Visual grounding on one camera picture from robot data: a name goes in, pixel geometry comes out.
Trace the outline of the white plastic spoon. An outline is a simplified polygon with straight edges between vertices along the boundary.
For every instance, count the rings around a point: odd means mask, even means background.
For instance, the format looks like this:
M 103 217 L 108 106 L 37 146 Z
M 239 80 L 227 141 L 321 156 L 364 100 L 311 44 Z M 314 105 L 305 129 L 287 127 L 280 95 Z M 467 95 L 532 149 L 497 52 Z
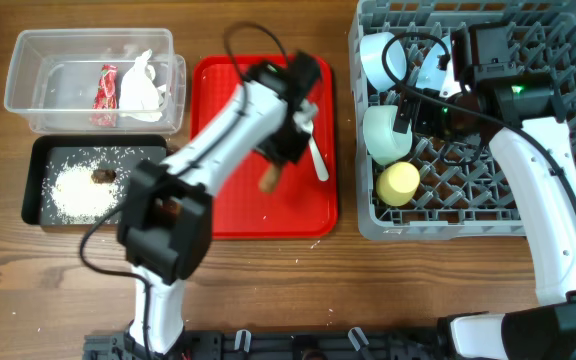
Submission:
M 313 160 L 313 165 L 317 178 L 321 182 L 326 182 L 329 180 L 329 172 L 325 165 L 324 159 L 319 151 L 316 140 L 314 138 L 314 124 L 312 120 L 307 120 L 302 124 L 302 129 L 310 135 L 309 138 L 309 149 L 311 152 L 311 157 Z

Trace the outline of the carrot piece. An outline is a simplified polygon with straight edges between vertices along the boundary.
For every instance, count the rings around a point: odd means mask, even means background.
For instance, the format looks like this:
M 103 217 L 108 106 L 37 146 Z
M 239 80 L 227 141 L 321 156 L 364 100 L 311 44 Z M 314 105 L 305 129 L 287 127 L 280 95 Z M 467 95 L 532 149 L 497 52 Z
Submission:
M 263 193 L 273 193 L 280 182 L 282 172 L 282 166 L 269 164 L 259 180 L 259 190 Z

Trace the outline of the green bowl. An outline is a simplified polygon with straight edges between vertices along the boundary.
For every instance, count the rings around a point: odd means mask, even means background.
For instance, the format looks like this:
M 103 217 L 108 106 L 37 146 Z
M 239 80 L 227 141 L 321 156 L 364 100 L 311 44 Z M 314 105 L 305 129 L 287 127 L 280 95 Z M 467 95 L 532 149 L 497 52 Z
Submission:
M 411 125 L 398 120 L 396 105 L 369 107 L 363 117 L 363 138 L 368 153 L 379 165 L 388 165 L 408 155 L 412 148 Z

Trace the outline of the yellow plastic cup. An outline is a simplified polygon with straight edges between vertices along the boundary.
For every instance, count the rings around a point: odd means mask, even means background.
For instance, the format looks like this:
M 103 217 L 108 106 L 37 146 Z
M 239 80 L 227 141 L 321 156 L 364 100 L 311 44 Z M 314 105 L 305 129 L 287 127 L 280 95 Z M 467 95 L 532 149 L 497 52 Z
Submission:
M 420 184 L 417 168 L 408 162 L 389 166 L 378 177 L 376 192 L 387 205 L 398 207 L 410 202 Z

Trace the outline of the light blue bowl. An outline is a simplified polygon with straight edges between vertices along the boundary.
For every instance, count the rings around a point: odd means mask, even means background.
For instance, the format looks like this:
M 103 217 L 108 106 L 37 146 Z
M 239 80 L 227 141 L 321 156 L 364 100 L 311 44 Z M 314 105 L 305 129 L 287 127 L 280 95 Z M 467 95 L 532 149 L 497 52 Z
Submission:
M 383 50 L 393 37 L 392 33 L 382 32 L 366 35 L 360 41 L 362 69 L 370 85 L 378 92 L 388 91 L 395 85 L 387 75 L 382 63 Z M 396 78 L 402 80 L 405 77 L 407 71 L 406 54 L 399 40 L 388 48 L 386 63 Z

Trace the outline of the white napkin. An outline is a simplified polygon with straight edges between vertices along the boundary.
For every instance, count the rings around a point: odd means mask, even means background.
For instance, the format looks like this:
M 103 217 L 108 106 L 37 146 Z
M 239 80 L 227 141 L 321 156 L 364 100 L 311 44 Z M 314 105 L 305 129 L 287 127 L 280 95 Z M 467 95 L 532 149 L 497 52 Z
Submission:
M 151 50 L 143 52 L 122 77 L 119 110 L 123 117 L 147 123 L 157 122 L 162 117 L 159 108 L 163 104 L 164 89 L 160 90 L 153 83 L 156 71 L 148 63 L 151 56 Z

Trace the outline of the red candy wrapper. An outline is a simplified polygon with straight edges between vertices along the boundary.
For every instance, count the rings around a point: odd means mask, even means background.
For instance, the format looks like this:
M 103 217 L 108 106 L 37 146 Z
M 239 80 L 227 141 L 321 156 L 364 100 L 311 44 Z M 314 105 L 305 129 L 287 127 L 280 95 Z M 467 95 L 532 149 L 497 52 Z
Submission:
M 98 89 L 93 103 L 94 110 L 115 110 L 117 108 L 116 77 L 118 68 L 105 64 L 101 69 Z M 96 113 L 90 117 L 95 126 L 115 127 L 117 115 L 114 113 Z

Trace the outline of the light blue plate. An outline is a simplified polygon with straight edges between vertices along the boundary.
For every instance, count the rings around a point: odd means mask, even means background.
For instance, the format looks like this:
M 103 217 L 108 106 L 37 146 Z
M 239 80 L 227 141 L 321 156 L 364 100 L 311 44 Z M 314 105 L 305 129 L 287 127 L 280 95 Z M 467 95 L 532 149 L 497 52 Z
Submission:
M 440 57 L 444 54 L 443 47 L 435 44 L 422 63 L 415 86 L 425 95 L 448 99 L 462 91 L 452 61 L 448 62 L 445 70 L 439 68 Z

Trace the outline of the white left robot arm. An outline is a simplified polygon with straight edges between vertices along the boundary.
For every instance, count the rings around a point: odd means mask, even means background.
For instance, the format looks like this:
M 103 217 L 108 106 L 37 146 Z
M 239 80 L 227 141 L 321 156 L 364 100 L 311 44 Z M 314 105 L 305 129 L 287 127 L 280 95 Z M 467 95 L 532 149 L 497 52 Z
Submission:
M 311 136 L 303 125 L 317 112 L 307 97 L 320 78 L 318 61 L 304 52 L 284 67 L 252 65 L 190 143 L 133 170 L 117 240 L 140 282 L 126 336 L 139 356 L 166 356 L 178 342 L 185 281 L 207 254 L 213 202 L 232 173 L 257 152 L 274 167 L 262 178 L 268 183 L 306 152 Z

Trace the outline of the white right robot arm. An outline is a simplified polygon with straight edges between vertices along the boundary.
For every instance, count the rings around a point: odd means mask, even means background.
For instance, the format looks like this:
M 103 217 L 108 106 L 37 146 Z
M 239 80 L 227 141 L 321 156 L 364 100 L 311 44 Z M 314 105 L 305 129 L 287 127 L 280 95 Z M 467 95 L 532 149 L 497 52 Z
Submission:
M 576 166 L 551 75 L 517 68 L 502 23 L 473 25 L 442 44 L 437 66 L 457 83 L 446 95 L 393 76 L 415 132 L 445 141 L 478 134 L 499 164 L 533 260 L 538 306 L 442 318 L 438 349 L 464 359 L 576 359 Z

